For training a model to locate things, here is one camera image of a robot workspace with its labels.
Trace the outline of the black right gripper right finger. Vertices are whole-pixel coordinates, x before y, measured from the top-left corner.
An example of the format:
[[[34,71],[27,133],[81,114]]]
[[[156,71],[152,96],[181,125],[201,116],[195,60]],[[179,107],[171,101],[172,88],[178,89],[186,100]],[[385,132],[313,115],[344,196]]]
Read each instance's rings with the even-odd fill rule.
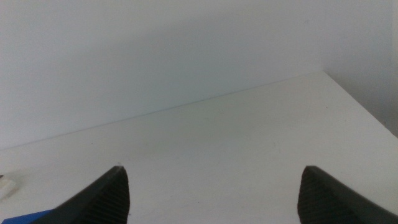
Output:
[[[397,224],[397,215],[317,166],[303,170],[297,212],[301,223]]]

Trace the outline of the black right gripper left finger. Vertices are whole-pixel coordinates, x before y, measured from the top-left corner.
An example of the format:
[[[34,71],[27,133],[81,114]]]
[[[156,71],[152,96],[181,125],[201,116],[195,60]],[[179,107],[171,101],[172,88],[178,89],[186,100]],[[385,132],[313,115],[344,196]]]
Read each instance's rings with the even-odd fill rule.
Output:
[[[81,192],[34,220],[44,224],[126,224],[129,181],[123,166],[114,166]]]

